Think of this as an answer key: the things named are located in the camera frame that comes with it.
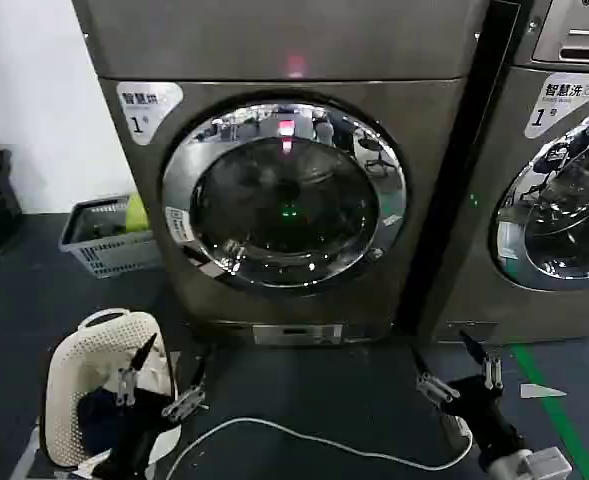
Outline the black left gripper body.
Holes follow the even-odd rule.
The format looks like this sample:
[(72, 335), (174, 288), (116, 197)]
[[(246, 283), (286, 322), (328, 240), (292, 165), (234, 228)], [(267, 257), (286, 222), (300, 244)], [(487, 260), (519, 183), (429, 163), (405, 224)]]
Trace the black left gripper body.
[(153, 446), (161, 433), (177, 426), (162, 411), (174, 398), (146, 390), (135, 391), (133, 406), (120, 407), (108, 456), (93, 469), (98, 479), (144, 479)]

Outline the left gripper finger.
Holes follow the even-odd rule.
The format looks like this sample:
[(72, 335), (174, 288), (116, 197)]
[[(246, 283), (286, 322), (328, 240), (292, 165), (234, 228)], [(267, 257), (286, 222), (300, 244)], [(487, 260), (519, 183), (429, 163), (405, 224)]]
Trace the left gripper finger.
[(182, 423), (188, 416), (202, 406), (206, 396), (205, 372), (211, 353), (212, 348), (206, 347), (198, 356), (197, 368), (188, 388), (162, 410), (161, 415), (165, 420), (172, 423)]
[(116, 406), (133, 406), (135, 404), (135, 389), (137, 386), (138, 374), (147, 360), (156, 340), (154, 333), (147, 341), (139, 347), (130, 360), (127, 368), (118, 370), (118, 388), (116, 392)]

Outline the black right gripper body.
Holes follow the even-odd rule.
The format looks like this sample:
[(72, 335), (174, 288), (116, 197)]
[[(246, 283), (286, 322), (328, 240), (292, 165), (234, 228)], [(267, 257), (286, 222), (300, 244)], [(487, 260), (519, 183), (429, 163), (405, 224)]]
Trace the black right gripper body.
[(454, 380), (448, 386), (459, 396), (445, 404), (445, 412), (467, 423), (480, 449), (481, 469), (488, 469), (494, 461), (525, 448), (523, 437), (499, 409), (502, 389), (488, 389), (481, 375)]

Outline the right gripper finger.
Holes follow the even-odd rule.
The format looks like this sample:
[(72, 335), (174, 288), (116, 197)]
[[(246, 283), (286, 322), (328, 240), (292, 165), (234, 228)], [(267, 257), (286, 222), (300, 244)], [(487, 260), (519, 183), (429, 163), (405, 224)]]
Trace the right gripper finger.
[(416, 387), (429, 401), (453, 401), (460, 398), (460, 392), (434, 376), (416, 347), (411, 354), (417, 369)]
[(481, 367), (481, 376), (483, 377), (485, 388), (488, 390), (502, 391), (501, 359), (490, 355), (481, 343), (473, 339), (464, 330), (460, 330), (459, 335), (469, 355)]

